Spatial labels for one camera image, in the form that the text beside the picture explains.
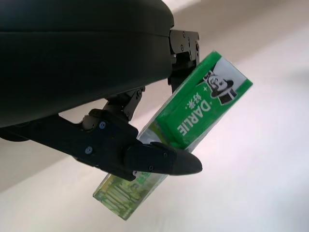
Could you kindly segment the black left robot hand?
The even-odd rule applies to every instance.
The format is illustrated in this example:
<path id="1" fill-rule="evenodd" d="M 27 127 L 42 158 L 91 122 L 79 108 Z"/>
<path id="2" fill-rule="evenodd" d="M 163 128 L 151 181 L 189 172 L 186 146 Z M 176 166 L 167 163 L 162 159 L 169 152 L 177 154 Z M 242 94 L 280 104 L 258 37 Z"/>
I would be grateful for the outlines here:
<path id="1" fill-rule="evenodd" d="M 186 175 L 200 160 L 130 125 L 145 87 L 199 63 L 199 34 L 175 30 L 161 0 L 3 0 L 0 136 L 35 141 L 128 181 Z"/>

